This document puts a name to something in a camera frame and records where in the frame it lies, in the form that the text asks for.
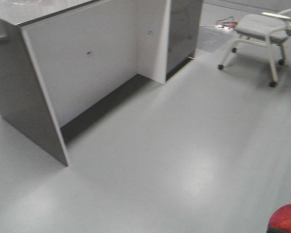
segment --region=red stool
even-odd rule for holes
[[[271,216],[267,233],[291,233],[291,204],[284,205]]]

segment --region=gray desk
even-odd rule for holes
[[[1,116],[67,166],[62,126],[136,74],[165,83],[170,13],[171,0],[0,0]]]

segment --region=floor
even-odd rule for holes
[[[245,14],[204,4],[201,25]],[[291,203],[291,39],[275,89],[265,51],[240,45],[219,71],[225,49],[107,98],[69,167],[0,118],[0,233],[265,232]]]

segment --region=cable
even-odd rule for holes
[[[198,26],[199,28],[202,28],[202,27],[217,27],[217,26],[215,26],[215,25],[202,25],[202,26]]]

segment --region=chair leg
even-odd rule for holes
[[[285,48],[284,48],[284,45],[283,44],[280,44],[280,51],[281,51],[281,58],[279,61],[278,61],[278,64],[280,64],[281,66],[283,66],[285,64],[285,61],[286,61],[286,53],[285,53]]]
[[[267,50],[268,50],[268,57],[269,57],[269,62],[271,66],[272,77],[273,77],[273,81],[270,82],[270,86],[275,87],[278,83],[278,75],[277,75],[274,53],[273,53],[273,48],[272,48],[271,43],[267,44]]]
[[[221,61],[221,63],[220,63],[219,66],[218,66],[219,69],[223,69],[223,68],[224,68],[224,65],[225,65],[225,63],[226,63],[226,61],[227,61],[227,59],[228,59],[230,53],[231,53],[231,52],[236,52],[234,49],[236,49],[236,47],[237,47],[237,45],[239,44],[239,42],[240,42],[240,41],[239,41],[239,39],[237,38],[237,39],[235,39],[235,40],[231,43],[231,45],[229,46],[229,48],[228,48],[228,50],[227,50],[227,52],[226,52],[226,54],[225,54],[223,60]]]

